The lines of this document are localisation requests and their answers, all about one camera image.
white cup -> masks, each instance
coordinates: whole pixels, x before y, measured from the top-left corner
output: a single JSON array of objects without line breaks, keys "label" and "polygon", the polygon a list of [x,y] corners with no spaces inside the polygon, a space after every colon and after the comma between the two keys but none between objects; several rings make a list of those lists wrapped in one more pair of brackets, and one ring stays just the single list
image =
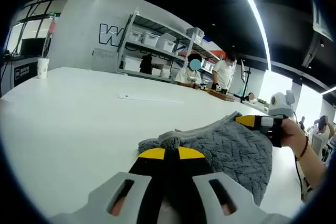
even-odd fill
[{"label": "white cup", "polygon": [[37,59],[37,78],[38,79],[46,79],[48,72],[49,60],[46,58]]}]

ceiling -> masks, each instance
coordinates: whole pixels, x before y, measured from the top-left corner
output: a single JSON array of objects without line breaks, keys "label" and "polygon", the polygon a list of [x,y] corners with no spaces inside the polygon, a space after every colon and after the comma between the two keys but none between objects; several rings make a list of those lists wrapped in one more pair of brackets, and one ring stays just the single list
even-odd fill
[{"label": "ceiling", "polygon": [[[155,4],[189,24],[199,27],[225,51],[235,51],[240,56],[265,59],[265,48],[259,27],[246,0],[145,0]],[[319,92],[325,91],[313,78],[329,87],[336,86],[336,51],[334,43],[312,29],[311,0],[255,0],[266,30],[272,61],[297,69],[274,67],[295,82],[303,82]],[[310,49],[313,50],[311,69],[302,63]],[[264,62],[246,59],[245,65],[265,70]],[[304,72],[312,76],[301,77]],[[336,103],[336,92],[324,96]]]}]

white tabletop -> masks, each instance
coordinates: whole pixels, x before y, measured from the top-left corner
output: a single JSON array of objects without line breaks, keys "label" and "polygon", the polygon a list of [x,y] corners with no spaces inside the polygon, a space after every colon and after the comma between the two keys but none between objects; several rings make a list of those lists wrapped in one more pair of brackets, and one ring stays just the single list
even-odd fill
[{"label": "white tabletop", "polygon": [[[118,93],[180,103],[119,99]],[[262,113],[193,90],[136,77],[59,68],[32,78],[0,100],[0,132],[20,185],[50,217],[73,212],[88,194],[136,160],[138,143],[174,130],[210,124],[234,111]],[[300,207],[294,156],[273,148],[273,168],[261,208],[292,216]]]}]

ceiling light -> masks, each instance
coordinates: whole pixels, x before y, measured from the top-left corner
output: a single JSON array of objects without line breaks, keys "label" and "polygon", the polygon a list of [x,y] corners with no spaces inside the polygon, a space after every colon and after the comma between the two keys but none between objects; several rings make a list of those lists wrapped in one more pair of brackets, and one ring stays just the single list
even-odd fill
[{"label": "ceiling light", "polygon": [[254,3],[253,0],[247,0],[248,4],[250,5],[252,12],[254,14],[254,17],[257,20],[260,32],[261,32],[261,36],[262,36],[262,40],[264,41],[264,46],[265,46],[265,52],[266,52],[266,58],[267,58],[267,65],[268,65],[268,70],[271,71],[271,56],[270,56],[270,52],[269,52],[269,48],[268,48],[268,41],[267,41],[267,37],[266,37],[266,32],[265,32],[265,28],[263,25],[263,21],[261,20],[261,16],[258,12],[257,6]]},{"label": "ceiling light", "polygon": [[329,90],[327,90],[327,91],[325,91],[325,92],[322,92],[321,95],[328,94],[328,93],[330,93],[330,92],[332,92],[334,90],[336,90],[336,86],[333,87],[333,88],[331,88],[331,89],[329,89]]}]

gray towel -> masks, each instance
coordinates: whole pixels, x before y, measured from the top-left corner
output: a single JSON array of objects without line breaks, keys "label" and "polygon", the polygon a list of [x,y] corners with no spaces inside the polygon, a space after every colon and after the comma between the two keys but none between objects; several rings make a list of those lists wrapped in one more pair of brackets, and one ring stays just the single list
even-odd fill
[{"label": "gray towel", "polygon": [[223,172],[248,189],[260,206],[272,171],[272,144],[259,131],[236,123],[240,113],[224,117],[206,127],[169,131],[139,143],[139,153],[148,149],[178,146],[198,150],[207,158],[214,172]]}]

